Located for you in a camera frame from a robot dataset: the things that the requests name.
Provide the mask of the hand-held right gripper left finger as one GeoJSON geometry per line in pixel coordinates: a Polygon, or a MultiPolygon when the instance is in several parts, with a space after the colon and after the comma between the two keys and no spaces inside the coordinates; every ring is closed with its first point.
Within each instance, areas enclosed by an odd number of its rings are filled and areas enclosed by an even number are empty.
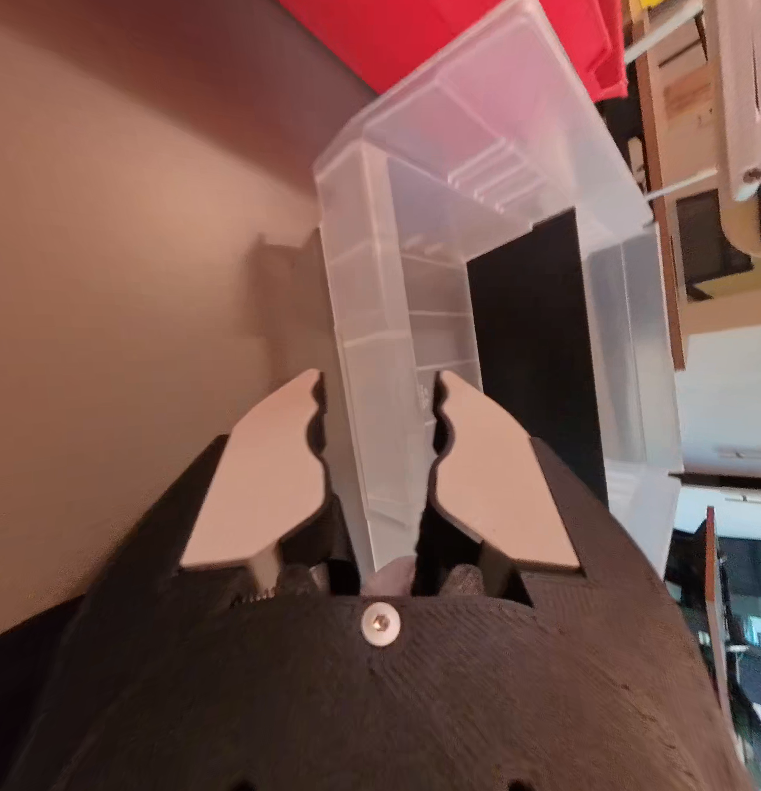
{"type": "Polygon", "coordinates": [[[257,403],[233,427],[180,558],[184,569],[254,559],[326,502],[326,470],[308,430],[322,415],[309,369],[257,403]]]}

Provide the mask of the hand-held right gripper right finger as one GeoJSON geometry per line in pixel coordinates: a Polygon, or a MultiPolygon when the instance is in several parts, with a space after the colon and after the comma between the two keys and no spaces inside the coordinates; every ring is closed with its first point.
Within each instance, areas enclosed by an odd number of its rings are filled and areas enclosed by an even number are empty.
{"type": "Polygon", "coordinates": [[[437,511],[524,568],[580,570],[528,432],[458,374],[440,372],[437,383],[445,427],[431,470],[437,511]]]}

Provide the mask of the black usb hub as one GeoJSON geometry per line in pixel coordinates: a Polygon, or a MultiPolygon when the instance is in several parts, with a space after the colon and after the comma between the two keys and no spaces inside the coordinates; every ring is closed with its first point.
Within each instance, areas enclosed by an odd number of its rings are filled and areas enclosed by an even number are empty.
{"type": "Polygon", "coordinates": [[[608,505],[573,209],[467,263],[484,393],[608,505]]]}

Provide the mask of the clear plastic bin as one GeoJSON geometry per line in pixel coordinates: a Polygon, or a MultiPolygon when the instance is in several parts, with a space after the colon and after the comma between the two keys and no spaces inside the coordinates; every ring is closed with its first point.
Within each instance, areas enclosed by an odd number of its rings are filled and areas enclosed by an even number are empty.
{"type": "Polygon", "coordinates": [[[485,385],[467,265],[574,210],[610,508],[664,574],[682,460],[661,237],[542,5],[502,2],[314,173],[375,568],[414,551],[435,372],[485,385]]]}

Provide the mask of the instruction sheet on stand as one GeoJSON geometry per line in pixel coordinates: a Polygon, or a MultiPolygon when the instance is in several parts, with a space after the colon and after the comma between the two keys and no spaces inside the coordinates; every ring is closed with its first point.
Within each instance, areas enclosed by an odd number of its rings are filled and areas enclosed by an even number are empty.
{"type": "Polygon", "coordinates": [[[740,252],[761,260],[761,198],[754,193],[744,201],[734,200],[729,188],[718,188],[721,227],[727,240],[740,252]]]}

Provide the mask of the red plastic bin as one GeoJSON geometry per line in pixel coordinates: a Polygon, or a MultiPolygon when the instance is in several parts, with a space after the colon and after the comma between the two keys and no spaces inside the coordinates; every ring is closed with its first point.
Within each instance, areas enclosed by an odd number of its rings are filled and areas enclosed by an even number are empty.
{"type": "MultiPolygon", "coordinates": [[[[488,14],[499,1],[281,1],[377,94],[488,14]]],[[[628,94],[623,10],[615,1],[541,1],[592,101],[628,94]]]]}

